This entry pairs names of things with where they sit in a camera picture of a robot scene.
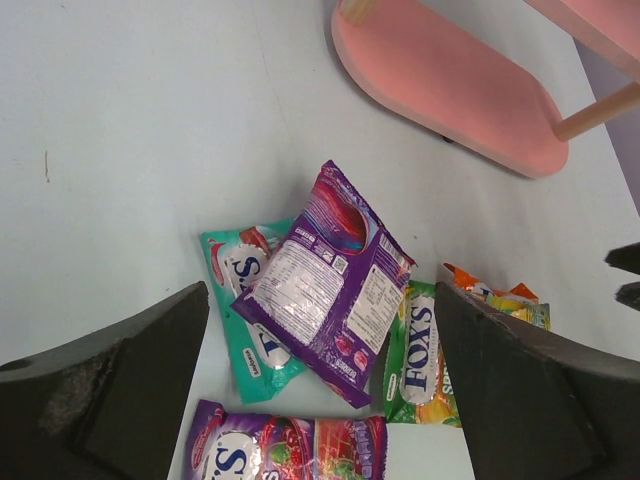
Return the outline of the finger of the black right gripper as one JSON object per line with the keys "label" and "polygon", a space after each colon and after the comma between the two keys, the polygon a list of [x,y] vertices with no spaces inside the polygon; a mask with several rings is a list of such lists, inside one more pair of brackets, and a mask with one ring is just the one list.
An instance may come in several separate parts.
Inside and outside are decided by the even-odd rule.
{"label": "finger of the black right gripper", "polygon": [[[624,270],[636,275],[640,274],[640,244],[633,243],[624,247],[611,250],[605,262],[613,268]],[[622,285],[615,294],[617,302],[638,309],[640,307],[640,285],[632,282]]]}

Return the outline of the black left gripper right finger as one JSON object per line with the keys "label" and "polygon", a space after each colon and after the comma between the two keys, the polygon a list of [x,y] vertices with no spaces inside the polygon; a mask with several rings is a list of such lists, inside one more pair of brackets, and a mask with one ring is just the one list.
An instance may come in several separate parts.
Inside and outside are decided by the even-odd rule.
{"label": "black left gripper right finger", "polygon": [[435,312],[476,478],[638,478],[638,362],[445,282]]}

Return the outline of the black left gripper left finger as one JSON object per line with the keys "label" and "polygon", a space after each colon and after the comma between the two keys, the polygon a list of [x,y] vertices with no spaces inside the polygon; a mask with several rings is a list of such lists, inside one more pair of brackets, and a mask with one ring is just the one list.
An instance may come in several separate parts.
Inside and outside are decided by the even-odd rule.
{"label": "black left gripper left finger", "polygon": [[2,365],[2,478],[166,478],[208,316],[197,282]]}

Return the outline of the green Fox's candy bag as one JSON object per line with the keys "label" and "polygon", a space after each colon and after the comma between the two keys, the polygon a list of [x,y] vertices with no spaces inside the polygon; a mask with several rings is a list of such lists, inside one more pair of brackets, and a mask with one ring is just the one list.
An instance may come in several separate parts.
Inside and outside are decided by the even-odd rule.
{"label": "green Fox's candy bag", "polygon": [[394,318],[383,380],[389,423],[461,426],[435,315],[435,286],[411,280]]}

